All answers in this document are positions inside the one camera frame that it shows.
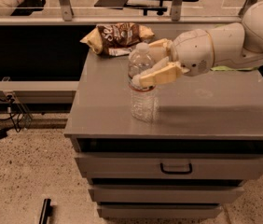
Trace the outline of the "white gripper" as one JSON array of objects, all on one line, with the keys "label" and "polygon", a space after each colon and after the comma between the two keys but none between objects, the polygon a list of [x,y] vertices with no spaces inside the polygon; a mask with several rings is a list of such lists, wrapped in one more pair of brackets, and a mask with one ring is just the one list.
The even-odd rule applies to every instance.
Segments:
[{"label": "white gripper", "polygon": [[[172,59],[178,62],[169,61],[171,50]],[[149,54],[156,64],[131,79],[137,88],[174,82],[184,74],[194,77],[207,73],[215,60],[212,39],[202,29],[184,32],[174,41],[167,38],[154,41],[149,44]]]}]

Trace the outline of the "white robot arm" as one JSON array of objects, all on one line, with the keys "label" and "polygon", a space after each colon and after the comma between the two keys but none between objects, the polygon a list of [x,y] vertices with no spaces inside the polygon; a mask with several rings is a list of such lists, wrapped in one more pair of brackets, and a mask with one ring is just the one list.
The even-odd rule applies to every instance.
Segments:
[{"label": "white robot arm", "polygon": [[156,64],[131,77],[131,84],[140,89],[170,83],[182,75],[205,74],[215,67],[262,66],[263,1],[249,7],[239,22],[183,32],[175,40],[152,43],[150,49],[158,54]]}]

